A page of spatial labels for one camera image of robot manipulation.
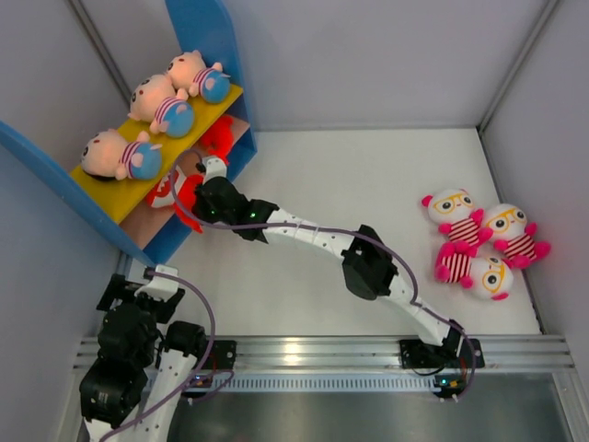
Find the red plush monster toy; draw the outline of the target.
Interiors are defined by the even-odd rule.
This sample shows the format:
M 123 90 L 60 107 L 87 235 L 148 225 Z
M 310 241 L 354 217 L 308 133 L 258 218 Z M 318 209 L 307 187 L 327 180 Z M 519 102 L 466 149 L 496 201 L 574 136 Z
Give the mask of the red plush monster toy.
M 227 156 L 235 141 L 232 125 L 233 118 L 223 115 L 199 139 L 199 146 L 207 154 L 221 158 L 226 165 L 229 164 Z

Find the pig doll blue pants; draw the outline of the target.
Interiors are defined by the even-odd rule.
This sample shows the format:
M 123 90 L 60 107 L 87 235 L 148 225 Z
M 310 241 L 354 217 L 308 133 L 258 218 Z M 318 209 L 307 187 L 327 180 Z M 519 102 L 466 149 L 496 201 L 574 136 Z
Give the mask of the pig doll blue pants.
M 151 134 L 181 138 L 190 132 L 195 122 L 188 98 L 188 92 L 184 88 L 175 89 L 167 76 L 152 75 L 132 93 L 128 117 L 147 123 Z

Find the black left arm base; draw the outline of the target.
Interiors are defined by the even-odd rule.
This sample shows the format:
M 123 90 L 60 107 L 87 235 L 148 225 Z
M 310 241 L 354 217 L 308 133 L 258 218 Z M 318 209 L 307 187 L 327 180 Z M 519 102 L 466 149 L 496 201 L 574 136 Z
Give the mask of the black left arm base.
M 237 342 L 235 340 L 217 340 L 209 353 L 202 370 L 232 369 L 237 358 Z

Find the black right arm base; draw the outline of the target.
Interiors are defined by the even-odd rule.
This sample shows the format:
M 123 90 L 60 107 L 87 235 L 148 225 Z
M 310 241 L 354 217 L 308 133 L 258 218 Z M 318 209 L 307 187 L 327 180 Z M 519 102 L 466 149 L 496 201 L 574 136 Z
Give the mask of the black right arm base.
M 484 356 L 479 340 L 471 341 L 471 350 L 464 340 L 457 343 L 435 346 L 423 343 L 418 339 L 404 339 L 399 341 L 401 366 L 404 369 L 438 369 L 485 367 Z

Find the white panda doll yellow glasses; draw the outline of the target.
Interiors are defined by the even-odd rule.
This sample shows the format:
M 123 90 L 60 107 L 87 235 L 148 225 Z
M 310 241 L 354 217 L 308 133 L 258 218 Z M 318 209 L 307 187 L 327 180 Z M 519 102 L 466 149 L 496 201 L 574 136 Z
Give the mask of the white panda doll yellow glasses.
M 446 249 L 475 257 L 479 247 L 492 236 L 490 227 L 483 225 L 485 211 L 477 207 L 464 189 L 446 189 L 427 194 L 421 199 L 429 219 L 446 236 Z

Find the red plush monster white mouth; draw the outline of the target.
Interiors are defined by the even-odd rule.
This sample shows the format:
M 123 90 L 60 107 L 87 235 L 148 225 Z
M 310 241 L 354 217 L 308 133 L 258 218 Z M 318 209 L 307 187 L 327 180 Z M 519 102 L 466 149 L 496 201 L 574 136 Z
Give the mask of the red plush monster white mouth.
M 194 174 L 187 176 L 180 168 L 164 176 L 144 198 L 147 204 L 153 208 L 171 206 L 179 220 L 190 229 L 202 233 L 202 227 L 198 221 L 188 216 L 180 207 L 191 211 L 197 202 L 195 190 L 202 184 L 203 175 Z

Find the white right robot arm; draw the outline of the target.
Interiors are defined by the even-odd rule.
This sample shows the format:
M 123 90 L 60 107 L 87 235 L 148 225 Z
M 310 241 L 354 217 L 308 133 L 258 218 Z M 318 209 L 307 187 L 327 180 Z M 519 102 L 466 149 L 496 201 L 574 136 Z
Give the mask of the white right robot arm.
M 389 306 L 409 322 L 421 341 L 419 355 L 449 366 L 463 354 L 463 329 L 420 298 L 411 268 L 373 228 L 317 226 L 277 204 L 248 199 L 223 177 L 206 180 L 195 194 L 192 214 L 208 227 L 230 230 L 247 241 L 296 246 L 335 259 L 353 295 Z

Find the pig doll black hair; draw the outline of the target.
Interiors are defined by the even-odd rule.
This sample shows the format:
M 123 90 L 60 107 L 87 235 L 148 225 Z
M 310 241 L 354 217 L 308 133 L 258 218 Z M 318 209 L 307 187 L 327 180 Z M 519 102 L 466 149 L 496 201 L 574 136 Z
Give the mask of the pig doll black hair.
M 151 180 L 161 170 L 161 144 L 151 142 L 141 131 L 134 140 L 126 140 L 109 129 L 92 137 L 81 156 L 81 169 L 95 180 Z

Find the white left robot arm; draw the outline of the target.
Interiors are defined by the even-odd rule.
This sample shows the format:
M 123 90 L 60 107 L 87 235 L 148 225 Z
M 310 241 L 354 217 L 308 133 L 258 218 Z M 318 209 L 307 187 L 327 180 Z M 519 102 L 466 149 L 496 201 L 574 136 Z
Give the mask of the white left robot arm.
M 146 268 L 143 284 L 114 274 L 98 302 L 98 356 L 80 386 L 92 441 L 165 441 L 181 393 L 212 352 L 204 327 L 174 321 L 191 285 L 177 269 Z

